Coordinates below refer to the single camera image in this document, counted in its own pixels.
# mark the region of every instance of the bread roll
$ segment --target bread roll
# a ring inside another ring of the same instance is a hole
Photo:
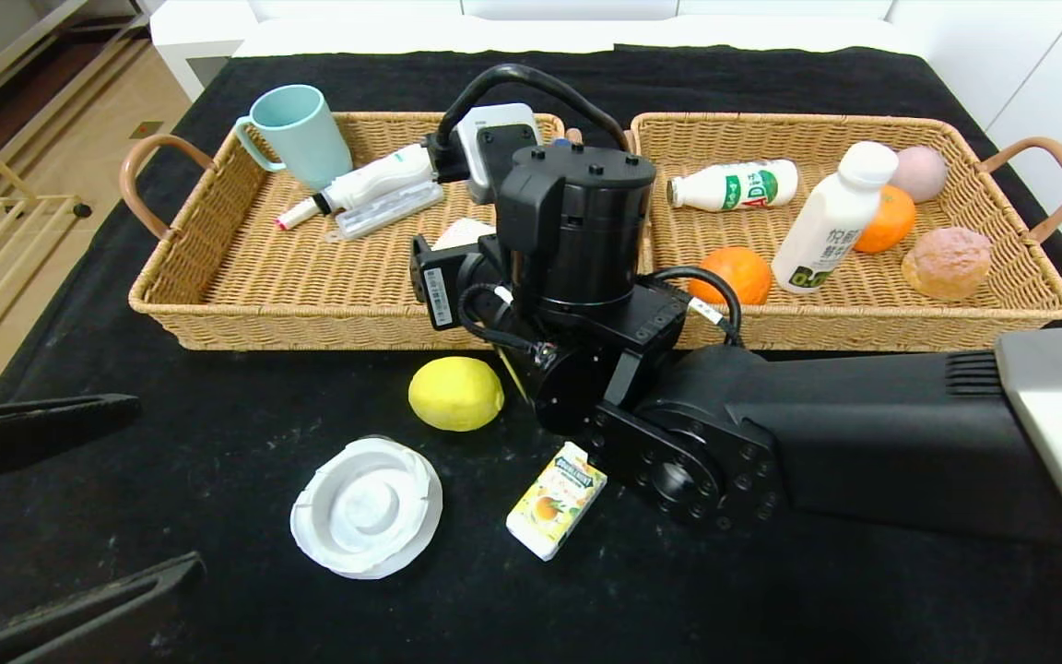
[[[929,297],[970,297],[990,274],[990,240],[965,227],[939,227],[904,256],[903,271],[907,283]]]

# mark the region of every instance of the basket handle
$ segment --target basket handle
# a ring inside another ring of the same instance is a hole
[[[138,140],[134,148],[130,149],[130,154],[125,156],[125,160],[122,160],[122,172],[118,176],[118,184],[122,188],[122,201],[125,201],[125,205],[130,207],[130,210],[138,221],[142,222],[148,229],[155,235],[155,238],[159,240],[165,240],[170,236],[170,228],[158,219],[158,216],[150,210],[147,203],[142,201],[142,197],[138,194],[138,184],[136,183],[136,177],[138,177],[138,169],[142,168],[142,164],[147,160],[147,157],[152,154],[153,151],[157,150],[161,146],[173,146],[179,150],[186,152],[186,155],[194,159],[194,164],[201,165],[201,167],[206,169],[216,169],[216,163],[211,160],[211,157],[204,155],[203,151],[194,146],[188,143],[185,139],[178,136],[173,136],[170,134],[155,134],[148,136],[142,140]]]
[[[1007,149],[998,152],[997,155],[990,157],[990,159],[984,160],[978,167],[981,172],[994,172],[1000,165],[1007,164],[1007,160],[1018,154],[1018,152],[1024,151],[1028,148],[1042,148],[1048,152],[1049,155],[1055,157],[1055,160],[1059,164],[1059,168],[1062,169],[1062,143],[1058,140],[1046,138],[1045,136],[1032,136],[1030,138],[1024,138],[1020,142],[1010,146]],[[1062,203],[1059,203],[1057,210],[1046,218],[1044,222],[1038,224],[1029,232],[1032,240],[1037,242],[1044,242],[1044,240],[1050,238],[1055,229],[1059,227],[1062,223]]]

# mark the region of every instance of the white plastic lid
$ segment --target white plastic lid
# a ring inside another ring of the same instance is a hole
[[[860,140],[842,155],[838,173],[855,185],[883,186],[888,185],[897,167],[898,157],[891,148],[874,140]]]
[[[789,159],[773,159],[765,163],[765,168],[772,171],[776,176],[776,198],[772,199],[770,206],[783,206],[793,200],[793,194],[798,192],[798,165]]]
[[[319,467],[290,513],[294,542],[348,579],[382,579],[412,563],[442,517],[429,460],[391,438],[365,437]]]

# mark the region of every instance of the black table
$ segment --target black table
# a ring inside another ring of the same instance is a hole
[[[336,109],[444,109],[504,59],[623,125],[644,110],[923,116],[995,151],[922,59],[861,49],[236,59],[174,132],[215,152],[261,91],[301,81]],[[523,88],[487,100],[576,119]],[[170,219],[199,175],[165,151],[139,185]],[[1042,219],[1009,169],[995,176]],[[109,391],[144,405],[126,431],[1,476],[0,618],[198,549],[209,577],[152,660],[1062,661],[1058,549],[812,515],[705,542],[613,486],[541,563],[502,525],[556,447],[527,409],[467,435],[422,425],[406,388],[438,353],[185,352],[125,304],[152,248],[115,209],[0,379],[0,403]],[[1062,239],[1046,249],[1062,272]],[[297,550],[288,514],[315,467],[371,432],[430,459],[445,514],[408,569],[350,581]]]

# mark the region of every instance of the mug handle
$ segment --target mug handle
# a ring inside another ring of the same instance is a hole
[[[236,138],[240,138],[240,143],[241,146],[244,146],[244,151],[249,152],[249,155],[253,157],[254,163],[257,163],[257,165],[269,172],[286,170],[286,165],[281,163],[270,163],[260,149],[256,147],[256,143],[253,143],[253,137],[250,136],[249,132],[244,130],[244,127],[250,124],[253,124],[253,118],[244,116],[237,119],[236,124],[233,125],[233,131],[236,132]]]

